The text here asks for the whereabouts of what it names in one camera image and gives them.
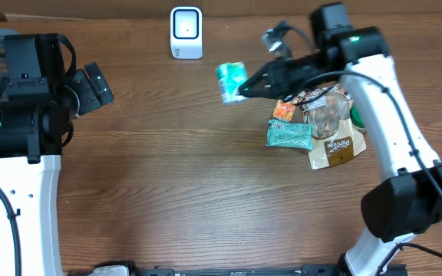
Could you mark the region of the orange tissue packet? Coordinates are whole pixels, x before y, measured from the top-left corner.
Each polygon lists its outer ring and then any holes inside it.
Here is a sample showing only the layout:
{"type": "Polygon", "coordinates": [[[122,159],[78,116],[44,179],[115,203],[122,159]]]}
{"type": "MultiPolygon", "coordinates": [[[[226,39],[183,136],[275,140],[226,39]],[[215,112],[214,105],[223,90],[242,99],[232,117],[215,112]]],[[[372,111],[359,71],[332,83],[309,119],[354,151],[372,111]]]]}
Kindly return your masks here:
{"type": "Polygon", "coordinates": [[[272,119],[290,122],[295,112],[293,103],[285,103],[283,100],[277,100],[275,108],[272,112],[272,119]]]}

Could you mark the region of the green blue tissue packet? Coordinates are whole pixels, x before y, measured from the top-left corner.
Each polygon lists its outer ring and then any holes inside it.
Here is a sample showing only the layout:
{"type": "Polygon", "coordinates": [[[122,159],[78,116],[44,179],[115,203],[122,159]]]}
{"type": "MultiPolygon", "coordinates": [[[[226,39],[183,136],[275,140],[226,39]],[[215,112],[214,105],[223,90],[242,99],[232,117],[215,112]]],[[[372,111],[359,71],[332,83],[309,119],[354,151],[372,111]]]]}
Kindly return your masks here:
{"type": "Polygon", "coordinates": [[[248,74],[243,62],[220,64],[216,68],[216,76],[223,104],[237,104],[246,100],[246,97],[239,92],[239,86],[248,80],[248,74]]]}

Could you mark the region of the brown bread snack bag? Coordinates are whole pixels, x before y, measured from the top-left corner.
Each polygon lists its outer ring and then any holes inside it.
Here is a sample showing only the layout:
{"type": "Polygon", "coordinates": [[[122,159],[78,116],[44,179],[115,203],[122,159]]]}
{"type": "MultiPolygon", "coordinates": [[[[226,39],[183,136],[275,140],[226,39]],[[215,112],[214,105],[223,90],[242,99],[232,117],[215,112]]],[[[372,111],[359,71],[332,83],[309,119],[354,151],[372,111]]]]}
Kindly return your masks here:
{"type": "Polygon", "coordinates": [[[297,103],[303,122],[312,127],[313,169],[344,164],[366,150],[363,133],[351,121],[353,100],[341,84],[302,91],[297,103]]]}

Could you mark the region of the teal wet wipes pack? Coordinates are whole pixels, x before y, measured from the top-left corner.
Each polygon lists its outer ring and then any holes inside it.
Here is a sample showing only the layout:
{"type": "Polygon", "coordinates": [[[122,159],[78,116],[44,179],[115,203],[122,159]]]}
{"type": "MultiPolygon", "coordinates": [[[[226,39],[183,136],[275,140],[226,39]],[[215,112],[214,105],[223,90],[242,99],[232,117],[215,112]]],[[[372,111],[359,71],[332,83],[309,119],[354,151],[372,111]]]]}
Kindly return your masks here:
{"type": "Polygon", "coordinates": [[[266,134],[266,145],[311,151],[313,150],[312,125],[271,119],[266,134]]]}

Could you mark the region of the green lid white jar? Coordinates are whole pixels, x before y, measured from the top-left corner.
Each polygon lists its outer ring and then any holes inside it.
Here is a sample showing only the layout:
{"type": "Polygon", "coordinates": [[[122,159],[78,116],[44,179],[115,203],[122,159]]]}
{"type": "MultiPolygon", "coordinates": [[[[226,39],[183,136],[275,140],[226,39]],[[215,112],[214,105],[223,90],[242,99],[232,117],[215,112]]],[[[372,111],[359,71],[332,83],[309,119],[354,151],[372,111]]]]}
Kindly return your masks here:
{"type": "Polygon", "coordinates": [[[352,122],[353,127],[357,131],[359,131],[361,133],[366,133],[364,121],[361,118],[361,115],[358,112],[358,109],[355,105],[353,105],[350,109],[350,118],[351,118],[351,122],[352,122]]]}

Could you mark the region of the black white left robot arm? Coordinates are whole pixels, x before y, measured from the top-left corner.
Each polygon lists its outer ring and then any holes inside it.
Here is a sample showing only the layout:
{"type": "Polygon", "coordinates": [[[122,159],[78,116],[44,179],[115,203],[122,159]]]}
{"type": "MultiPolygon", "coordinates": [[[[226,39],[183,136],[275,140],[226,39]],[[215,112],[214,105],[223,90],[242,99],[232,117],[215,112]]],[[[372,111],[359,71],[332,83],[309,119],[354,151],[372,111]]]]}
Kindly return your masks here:
{"type": "Polygon", "coordinates": [[[60,275],[57,191],[74,119],[114,95],[96,63],[64,62],[62,34],[9,34],[0,80],[0,274],[60,275]]]}

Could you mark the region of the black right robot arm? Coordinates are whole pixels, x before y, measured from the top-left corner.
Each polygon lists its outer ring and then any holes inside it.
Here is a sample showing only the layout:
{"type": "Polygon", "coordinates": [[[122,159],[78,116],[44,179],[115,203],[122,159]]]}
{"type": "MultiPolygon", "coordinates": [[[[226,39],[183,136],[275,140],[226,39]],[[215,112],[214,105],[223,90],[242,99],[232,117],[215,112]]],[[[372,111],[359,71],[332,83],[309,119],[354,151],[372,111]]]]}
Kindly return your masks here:
{"type": "Polygon", "coordinates": [[[376,27],[351,25],[344,4],[323,5],[310,16],[310,55],[295,59],[284,43],[291,25],[280,22],[262,36],[275,59],[239,87],[244,97],[291,100],[337,81],[364,121],[381,183],[361,200],[365,227],[336,264],[311,264],[312,275],[404,275],[392,258],[442,220],[442,162],[421,133],[402,94],[388,44],[376,27]]]}

